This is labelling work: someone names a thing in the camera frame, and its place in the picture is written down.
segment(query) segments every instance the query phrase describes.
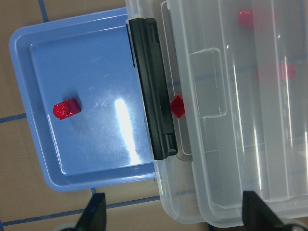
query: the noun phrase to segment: black handle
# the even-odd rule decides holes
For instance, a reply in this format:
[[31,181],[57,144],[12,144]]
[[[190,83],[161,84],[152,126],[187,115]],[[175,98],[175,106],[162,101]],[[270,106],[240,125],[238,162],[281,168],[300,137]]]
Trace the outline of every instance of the black handle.
[[132,54],[143,95],[155,160],[178,153],[157,24],[153,18],[128,21]]

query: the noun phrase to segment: container lid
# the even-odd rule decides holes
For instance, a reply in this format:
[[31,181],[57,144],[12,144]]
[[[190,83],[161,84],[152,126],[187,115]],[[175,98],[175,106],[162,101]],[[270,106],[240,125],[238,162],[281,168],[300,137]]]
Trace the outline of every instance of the container lid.
[[244,190],[307,216],[307,2],[167,4],[203,218],[241,225]]
[[[126,20],[121,8],[24,27],[11,37],[43,176],[55,190],[155,178]],[[58,119],[54,105],[71,99],[81,112]]]

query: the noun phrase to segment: blue tray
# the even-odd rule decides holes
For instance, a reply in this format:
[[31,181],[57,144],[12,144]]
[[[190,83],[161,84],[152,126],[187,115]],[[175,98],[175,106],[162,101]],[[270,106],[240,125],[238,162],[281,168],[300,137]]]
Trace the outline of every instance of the blue tray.
[[[17,30],[10,51],[46,183],[72,191],[155,178],[126,9]],[[53,106],[76,98],[59,120]]]

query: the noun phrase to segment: blue plastic tray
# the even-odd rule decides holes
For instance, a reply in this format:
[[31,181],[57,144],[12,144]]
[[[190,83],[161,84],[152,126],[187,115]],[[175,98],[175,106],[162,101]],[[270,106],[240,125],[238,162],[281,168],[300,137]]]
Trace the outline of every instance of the blue plastic tray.
[[[24,27],[10,51],[47,184],[80,190],[155,178],[126,9]],[[76,98],[82,111],[57,119]]]

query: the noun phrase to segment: transparent plastic box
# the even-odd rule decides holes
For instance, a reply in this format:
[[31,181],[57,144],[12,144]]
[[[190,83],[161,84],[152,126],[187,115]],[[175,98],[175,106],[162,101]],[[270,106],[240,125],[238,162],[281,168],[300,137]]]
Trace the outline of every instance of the transparent plastic box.
[[[154,161],[165,211],[242,224],[242,193],[308,215],[308,1],[127,0],[157,22],[179,153]],[[244,19],[241,13],[248,14]]]

